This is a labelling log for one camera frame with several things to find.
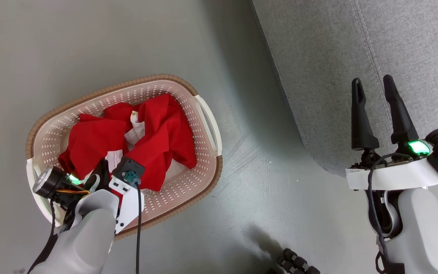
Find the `cream laundry basket brown rim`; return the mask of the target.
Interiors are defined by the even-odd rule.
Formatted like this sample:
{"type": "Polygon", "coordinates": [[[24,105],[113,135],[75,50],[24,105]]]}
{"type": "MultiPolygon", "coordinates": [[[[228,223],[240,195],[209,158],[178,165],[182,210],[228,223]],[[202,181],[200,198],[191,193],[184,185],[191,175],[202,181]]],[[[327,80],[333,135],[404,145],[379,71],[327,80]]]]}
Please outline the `cream laundry basket brown rim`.
{"type": "Polygon", "coordinates": [[[160,73],[125,81],[81,96],[43,115],[26,141],[26,172],[33,187],[49,165],[59,166],[64,135],[78,122],[80,114],[100,116],[120,102],[140,104],[164,93],[181,104],[193,133],[197,164],[180,168],[172,164],[160,191],[144,191],[141,229],[148,229],[207,196],[220,179],[223,159],[221,134],[205,100],[186,80],[160,73]]]}

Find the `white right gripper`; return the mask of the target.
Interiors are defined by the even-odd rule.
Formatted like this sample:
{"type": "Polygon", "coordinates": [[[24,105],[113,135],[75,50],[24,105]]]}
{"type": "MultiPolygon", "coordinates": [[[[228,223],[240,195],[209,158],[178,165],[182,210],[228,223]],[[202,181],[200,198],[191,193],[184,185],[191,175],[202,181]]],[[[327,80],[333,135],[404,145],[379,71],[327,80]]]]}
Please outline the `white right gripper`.
{"type": "MultiPolygon", "coordinates": [[[[393,133],[391,142],[409,143],[419,139],[419,135],[409,116],[391,75],[383,77],[386,101],[390,106],[393,133]]],[[[351,148],[355,151],[379,148],[379,140],[373,135],[365,109],[366,97],[359,78],[352,81],[351,107],[351,148]]],[[[345,170],[348,187],[352,190],[368,189],[369,169],[349,168],[345,170]]],[[[412,162],[379,165],[372,176],[373,190],[405,190],[427,188],[438,185],[438,173],[428,163],[426,157],[412,162]]]]}

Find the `grey fabric sofa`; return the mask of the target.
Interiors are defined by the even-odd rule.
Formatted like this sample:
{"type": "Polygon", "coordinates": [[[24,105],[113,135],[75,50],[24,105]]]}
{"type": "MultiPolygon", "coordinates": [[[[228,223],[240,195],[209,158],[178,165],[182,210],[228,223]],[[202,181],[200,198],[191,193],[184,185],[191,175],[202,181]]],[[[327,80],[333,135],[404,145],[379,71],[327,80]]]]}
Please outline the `grey fabric sofa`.
{"type": "Polygon", "coordinates": [[[420,138],[438,128],[438,0],[252,0],[303,145],[345,177],[351,83],[360,78],[380,155],[396,149],[383,77],[394,78],[420,138]]]}

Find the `red and white clothing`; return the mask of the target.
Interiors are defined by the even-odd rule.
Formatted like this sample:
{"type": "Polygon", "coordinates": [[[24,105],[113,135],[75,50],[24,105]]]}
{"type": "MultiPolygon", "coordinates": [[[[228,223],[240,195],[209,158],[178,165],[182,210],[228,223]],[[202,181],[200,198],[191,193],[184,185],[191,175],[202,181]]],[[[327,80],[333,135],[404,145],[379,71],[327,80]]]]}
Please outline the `red and white clothing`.
{"type": "Polygon", "coordinates": [[[152,191],[160,191],[173,160],[188,169],[197,164],[192,130],[170,94],[139,105],[113,105],[102,117],[80,114],[59,164],[66,173],[84,179],[110,151],[122,151],[144,166],[141,187],[152,191]]]}

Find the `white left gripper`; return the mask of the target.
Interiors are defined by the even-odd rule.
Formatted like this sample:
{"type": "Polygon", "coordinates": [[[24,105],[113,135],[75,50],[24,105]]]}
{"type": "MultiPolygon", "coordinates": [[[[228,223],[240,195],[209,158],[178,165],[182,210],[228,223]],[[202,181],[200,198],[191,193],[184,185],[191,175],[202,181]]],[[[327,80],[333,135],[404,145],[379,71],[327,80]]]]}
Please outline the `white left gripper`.
{"type": "Polygon", "coordinates": [[[76,177],[59,167],[49,166],[41,171],[38,166],[33,166],[33,197],[52,225],[67,231],[91,211],[106,209],[115,218],[114,232],[119,234],[141,217],[144,195],[127,182],[111,179],[108,160],[100,160],[94,168],[94,175],[94,185],[86,189],[76,177]]]}

